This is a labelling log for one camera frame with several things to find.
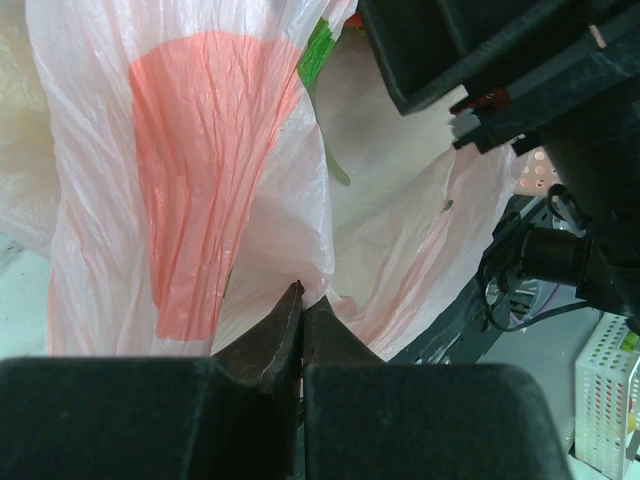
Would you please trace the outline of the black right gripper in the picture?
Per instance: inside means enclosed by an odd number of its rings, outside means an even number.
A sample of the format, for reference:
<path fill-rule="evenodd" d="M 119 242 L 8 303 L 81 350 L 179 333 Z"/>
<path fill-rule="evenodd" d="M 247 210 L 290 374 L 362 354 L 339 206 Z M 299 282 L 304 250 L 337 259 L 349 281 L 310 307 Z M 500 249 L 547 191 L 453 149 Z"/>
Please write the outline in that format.
<path fill-rule="evenodd" d="M 403 116 L 462 85 L 454 115 L 480 117 L 518 97 L 516 84 L 615 18 L 636 24 L 636 1 L 362 1 L 389 95 Z"/>

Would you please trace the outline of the white perforated basket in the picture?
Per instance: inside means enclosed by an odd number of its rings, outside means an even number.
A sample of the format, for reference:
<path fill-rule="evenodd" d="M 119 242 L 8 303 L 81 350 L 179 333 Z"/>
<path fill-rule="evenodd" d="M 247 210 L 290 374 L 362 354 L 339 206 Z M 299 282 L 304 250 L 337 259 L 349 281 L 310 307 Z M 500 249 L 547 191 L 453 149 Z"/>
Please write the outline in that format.
<path fill-rule="evenodd" d="M 625 479 L 639 454 L 639 336 L 604 314 L 575 361 L 577 459 Z"/>

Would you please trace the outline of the pink plastic basket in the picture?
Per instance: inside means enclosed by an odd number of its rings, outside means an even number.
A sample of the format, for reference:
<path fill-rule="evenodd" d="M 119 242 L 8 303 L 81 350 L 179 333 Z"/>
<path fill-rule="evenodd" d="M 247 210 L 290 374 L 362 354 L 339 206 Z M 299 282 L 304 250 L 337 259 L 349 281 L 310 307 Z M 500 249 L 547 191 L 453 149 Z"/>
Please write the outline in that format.
<path fill-rule="evenodd" d="M 546 150 L 538 147 L 528 154 L 528 163 L 514 189 L 515 194 L 545 197 L 560 177 Z"/>

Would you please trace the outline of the pink plastic bag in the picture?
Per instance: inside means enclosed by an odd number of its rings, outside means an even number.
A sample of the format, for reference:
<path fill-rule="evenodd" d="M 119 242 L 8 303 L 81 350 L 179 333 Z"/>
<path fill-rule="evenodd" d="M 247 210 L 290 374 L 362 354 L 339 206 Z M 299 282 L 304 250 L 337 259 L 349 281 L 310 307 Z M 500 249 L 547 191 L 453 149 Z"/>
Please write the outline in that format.
<path fill-rule="evenodd" d="M 53 355 L 206 355 L 292 282 L 390 359 L 476 272 L 526 158 L 430 152 L 352 1 L 5 1 L 1 230 Z"/>

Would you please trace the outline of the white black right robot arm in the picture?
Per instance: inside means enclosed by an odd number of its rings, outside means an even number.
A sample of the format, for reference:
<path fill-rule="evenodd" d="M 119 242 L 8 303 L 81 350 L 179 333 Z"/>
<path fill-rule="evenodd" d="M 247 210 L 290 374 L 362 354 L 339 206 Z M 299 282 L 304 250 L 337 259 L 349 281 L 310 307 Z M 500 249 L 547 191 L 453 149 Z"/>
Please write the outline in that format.
<path fill-rule="evenodd" d="M 639 5 L 635 1 L 363 1 L 359 15 L 403 115 L 456 86 L 454 146 L 542 148 L 551 211 L 572 240 L 532 233 L 526 276 L 575 285 L 639 326 Z"/>

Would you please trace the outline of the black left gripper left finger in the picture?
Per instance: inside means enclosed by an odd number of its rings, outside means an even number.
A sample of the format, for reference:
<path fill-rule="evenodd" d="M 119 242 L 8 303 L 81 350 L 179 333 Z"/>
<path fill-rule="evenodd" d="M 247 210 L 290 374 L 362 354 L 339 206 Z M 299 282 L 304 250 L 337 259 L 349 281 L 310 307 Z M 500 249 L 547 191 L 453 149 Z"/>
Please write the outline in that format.
<path fill-rule="evenodd" d="M 300 283 L 209 357 L 1 364 L 5 479 L 283 479 L 294 471 Z"/>

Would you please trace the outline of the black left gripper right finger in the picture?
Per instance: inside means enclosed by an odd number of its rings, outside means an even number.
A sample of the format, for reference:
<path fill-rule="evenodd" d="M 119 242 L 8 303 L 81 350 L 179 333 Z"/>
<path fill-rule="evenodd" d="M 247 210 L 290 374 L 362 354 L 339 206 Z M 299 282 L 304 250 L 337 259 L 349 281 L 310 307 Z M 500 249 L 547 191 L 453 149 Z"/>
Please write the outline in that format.
<path fill-rule="evenodd" d="M 309 479 L 567 479 L 544 394 L 504 364 L 395 365 L 321 300 L 304 314 Z"/>

